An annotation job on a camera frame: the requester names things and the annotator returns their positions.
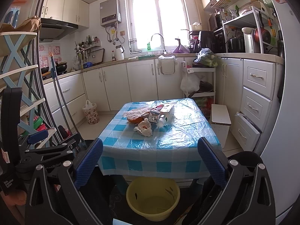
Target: blue checkered tablecloth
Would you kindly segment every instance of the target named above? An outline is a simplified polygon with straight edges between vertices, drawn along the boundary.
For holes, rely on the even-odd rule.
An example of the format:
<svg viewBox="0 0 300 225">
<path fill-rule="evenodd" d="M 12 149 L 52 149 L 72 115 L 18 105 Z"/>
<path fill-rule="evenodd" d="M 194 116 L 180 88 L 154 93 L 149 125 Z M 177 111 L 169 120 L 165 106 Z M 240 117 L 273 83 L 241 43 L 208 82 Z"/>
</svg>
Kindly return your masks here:
<svg viewBox="0 0 300 225">
<path fill-rule="evenodd" d="M 150 137 L 134 132 L 136 125 L 123 117 L 124 112 L 134 108 L 155 107 L 173 101 L 177 101 L 173 118 L 162 128 L 152 124 Z M 209 172 L 197 151 L 201 137 L 206 137 L 212 146 L 221 150 L 215 133 L 190 98 L 127 103 L 99 135 L 103 153 L 98 165 L 103 175 L 208 177 Z"/>
</svg>

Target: window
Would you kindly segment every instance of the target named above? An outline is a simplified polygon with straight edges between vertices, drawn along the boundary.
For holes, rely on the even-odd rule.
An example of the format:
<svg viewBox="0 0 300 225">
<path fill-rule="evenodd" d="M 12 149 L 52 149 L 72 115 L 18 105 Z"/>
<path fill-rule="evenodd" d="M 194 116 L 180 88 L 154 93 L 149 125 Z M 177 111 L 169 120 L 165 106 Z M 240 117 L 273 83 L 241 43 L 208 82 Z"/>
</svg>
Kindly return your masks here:
<svg viewBox="0 0 300 225">
<path fill-rule="evenodd" d="M 136 39 L 132 44 L 135 52 L 147 51 L 150 42 L 151 50 L 161 50 L 164 37 L 166 49 L 175 49 L 180 38 L 183 45 L 188 45 L 188 19 L 183 0 L 128 0 L 129 35 Z"/>
</svg>

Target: electric kettle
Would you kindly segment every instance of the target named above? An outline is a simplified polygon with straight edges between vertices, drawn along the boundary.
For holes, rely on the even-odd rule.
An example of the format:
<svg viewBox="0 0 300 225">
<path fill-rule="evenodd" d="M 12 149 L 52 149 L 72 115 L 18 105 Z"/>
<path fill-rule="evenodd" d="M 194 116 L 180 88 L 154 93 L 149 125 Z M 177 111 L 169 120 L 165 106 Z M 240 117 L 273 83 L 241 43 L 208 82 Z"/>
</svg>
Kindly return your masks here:
<svg viewBox="0 0 300 225">
<path fill-rule="evenodd" d="M 117 61 L 124 60 L 124 47 L 122 45 L 115 47 L 115 58 Z"/>
</svg>

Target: countertop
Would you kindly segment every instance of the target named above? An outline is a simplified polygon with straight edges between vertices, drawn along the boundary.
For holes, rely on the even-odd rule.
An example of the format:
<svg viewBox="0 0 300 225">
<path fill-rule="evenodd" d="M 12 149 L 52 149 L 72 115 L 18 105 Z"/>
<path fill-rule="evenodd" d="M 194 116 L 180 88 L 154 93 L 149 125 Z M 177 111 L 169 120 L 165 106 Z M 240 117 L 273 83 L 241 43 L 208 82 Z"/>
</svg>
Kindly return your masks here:
<svg viewBox="0 0 300 225">
<path fill-rule="evenodd" d="M 217 57 L 220 58 L 247 58 L 247 59 L 255 59 L 255 60 L 262 60 L 262 61 L 268 61 L 268 62 L 274 62 L 274 63 L 279 63 L 279 64 L 283 64 L 284 65 L 284 59 L 276 56 L 276 55 L 272 55 L 272 54 L 261 54 L 261 53 L 217 53 L 215 54 Z M 143 60 L 149 60 L 149 59 L 154 59 L 154 58 L 158 58 L 160 55 L 155 55 L 155 57 L 152 58 L 145 58 Z M 175 57 L 196 57 L 195 53 L 178 53 L 178 54 L 167 54 L 167 56 L 175 56 Z M 121 63 L 126 63 L 126 62 L 132 62 L 132 61 L 138 61 L 138 59 L 131 59 L 128 60 L 128 58 L 124 59 L 124 60 L 120 60 L 120 61 L 110 61 L 110 62 L 105 62 L 105 63 L 100 63 L 97 64 L 93 67 L 89 67 L 89 68 L 85 68 L 82 70 L 77 70 L 71 73 L 66 73 L 63 75 L 59 75 L 58 79 L 62 79 L 71 75 L 75 75 L 78 73 L 83 73 L 89 70 L 93 70 L 93 69 L 97 69 L 97 68 L 102 68 L 102 67 L 106 67 L 106 66 L 111 66 L 111 65 L 116 65 L 116 64 L 121 64 Z M 43 84 L 47 84 L 52 82 L 52 78 L 50 79 L 46 79 L 43 80 Z"/>
</svg>

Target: bottle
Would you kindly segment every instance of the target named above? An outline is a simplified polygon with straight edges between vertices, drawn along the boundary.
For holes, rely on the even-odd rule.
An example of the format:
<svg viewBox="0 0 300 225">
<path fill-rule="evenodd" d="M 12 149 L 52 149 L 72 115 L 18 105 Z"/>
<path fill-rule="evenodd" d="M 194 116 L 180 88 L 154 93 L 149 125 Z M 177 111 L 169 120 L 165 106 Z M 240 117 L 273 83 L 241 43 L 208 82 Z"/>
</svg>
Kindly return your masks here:
<svg viewBox="0 0 300 225">
<path fill-rule="evenodd" d="M 167 119 L 166 115 L 161 115 L 158 119 L 158 123 L 156 124 L 156 126 L 159 128 L 162 128 L 163 126 L 165 126 L 167 120 L 168 119 Z"/>
<path fill-rule="evenodd" d="M 116 57 L 115 57 L 115 52 L 114 51 L 112 51 L 112 60 L 116 61 Z"/>
</svg>

